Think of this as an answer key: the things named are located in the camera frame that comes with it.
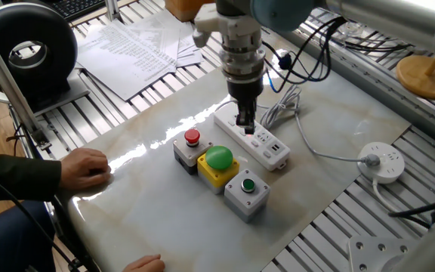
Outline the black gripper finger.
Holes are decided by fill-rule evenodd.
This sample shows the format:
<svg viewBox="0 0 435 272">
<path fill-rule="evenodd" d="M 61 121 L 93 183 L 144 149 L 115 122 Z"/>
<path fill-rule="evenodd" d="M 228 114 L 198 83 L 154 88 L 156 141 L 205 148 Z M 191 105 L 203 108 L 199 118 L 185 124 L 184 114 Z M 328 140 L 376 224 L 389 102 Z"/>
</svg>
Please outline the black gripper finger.
<svg viewBox="0 0 435 272">
<path fill-rule="evenodd" d="M 245 109 L 245 117 L 246 117 L 246 134 L 254 134 L 255 133 L 255 114 L 256 114 L 256 105 L 257 102 L 255 100 L 251 100 L 247 103 Z"/>
<path fill-rule="evenodd" d="M 245 105 L 244 102 L 237 102 L 237 107 L 238 107 L 238 113 L 237 113 L 237 117 L 236 117 L 236 124 L 240 127 L 243 128 L 244 130 L 246 130 L 247 128 L 247 107 Z"/>
</svg>

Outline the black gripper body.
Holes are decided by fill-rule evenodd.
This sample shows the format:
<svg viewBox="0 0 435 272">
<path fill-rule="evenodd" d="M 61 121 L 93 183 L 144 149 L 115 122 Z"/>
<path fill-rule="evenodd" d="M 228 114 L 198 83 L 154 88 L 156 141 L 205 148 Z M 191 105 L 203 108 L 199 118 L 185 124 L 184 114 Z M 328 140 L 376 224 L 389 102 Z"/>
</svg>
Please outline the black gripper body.
<svg viewBox="0 0 435 272">
<path fill-rule="evenodd" d="M 262 78 L 249 81 L 227 79 L 227 88 L 231 97 L 237 101 L 238 107 L 248 110 L 256 109 L 258 96 L 264 89 Z"/>
</svg>

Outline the person's left hand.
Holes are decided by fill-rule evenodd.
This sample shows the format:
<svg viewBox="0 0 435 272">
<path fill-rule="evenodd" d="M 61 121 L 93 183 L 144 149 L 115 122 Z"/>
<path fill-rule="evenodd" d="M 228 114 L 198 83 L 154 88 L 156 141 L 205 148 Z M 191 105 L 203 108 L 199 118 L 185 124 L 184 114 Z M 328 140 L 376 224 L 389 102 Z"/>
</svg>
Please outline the person's left hand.
<svg viewBox="0 0 435 272">
<path fill-rule="evenodd" d="M 59 187 L 64 190 L 83 190 L 103 184 L 111 178 L 108 159 L 99 150 L 78 148 L 60 162 Z"/>
</svg>

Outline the person's right hand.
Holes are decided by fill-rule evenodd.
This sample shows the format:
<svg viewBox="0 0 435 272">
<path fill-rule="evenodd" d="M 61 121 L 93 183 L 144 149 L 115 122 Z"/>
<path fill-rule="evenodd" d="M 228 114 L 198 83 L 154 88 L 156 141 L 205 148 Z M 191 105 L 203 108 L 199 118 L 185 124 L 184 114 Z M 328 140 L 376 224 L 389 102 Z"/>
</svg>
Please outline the person's right hand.
<svg viewBox="0 0 435 272">
<path fill-rule="evenodd" d="M 123 272 L 163 272 L 165 263 L 161 255 L 146 255 L 128 264 Z"/>
</svg>

